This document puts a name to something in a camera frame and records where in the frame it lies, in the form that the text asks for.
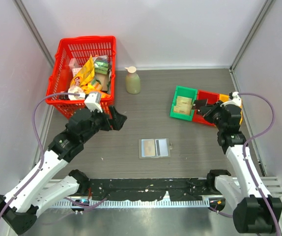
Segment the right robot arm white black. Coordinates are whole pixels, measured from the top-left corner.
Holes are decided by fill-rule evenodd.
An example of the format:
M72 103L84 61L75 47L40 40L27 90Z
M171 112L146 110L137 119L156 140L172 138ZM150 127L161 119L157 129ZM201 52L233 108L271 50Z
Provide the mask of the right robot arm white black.
M202 117L218 129L218 144L232 164L237 182L227 171L211 170L206 190L222 193L233 210L232 219L239 233L282 234L279 219L282 213L280 198L273 197L260 178L240 129L241 108L218 101L199 108Z

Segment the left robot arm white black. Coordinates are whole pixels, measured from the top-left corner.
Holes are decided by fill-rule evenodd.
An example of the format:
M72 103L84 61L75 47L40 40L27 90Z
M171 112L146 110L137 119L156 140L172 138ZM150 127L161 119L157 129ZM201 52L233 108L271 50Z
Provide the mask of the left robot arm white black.
M44 187L84 149L84 144L97 132L123 127L127 117L114 106L110 106L109 110L110 114L87 108L77 110L66 124L66 129L55 136L29 174L10 192L0 195L0 219L17 235L28 231L55 202L69 195L83 196L88 192L89 178L79 170L72 170L48 189Z

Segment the grey card holder wallet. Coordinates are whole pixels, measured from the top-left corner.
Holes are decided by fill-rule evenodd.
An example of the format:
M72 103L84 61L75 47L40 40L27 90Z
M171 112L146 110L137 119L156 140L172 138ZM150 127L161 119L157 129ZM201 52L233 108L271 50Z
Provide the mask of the grey card holder wallet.
M142 157L143 154L143 140L139 140L139 159L152 159L152 158L169 158L171 157L170 151L173 149L172 143L168 138L154 139L156 154L153 157Z

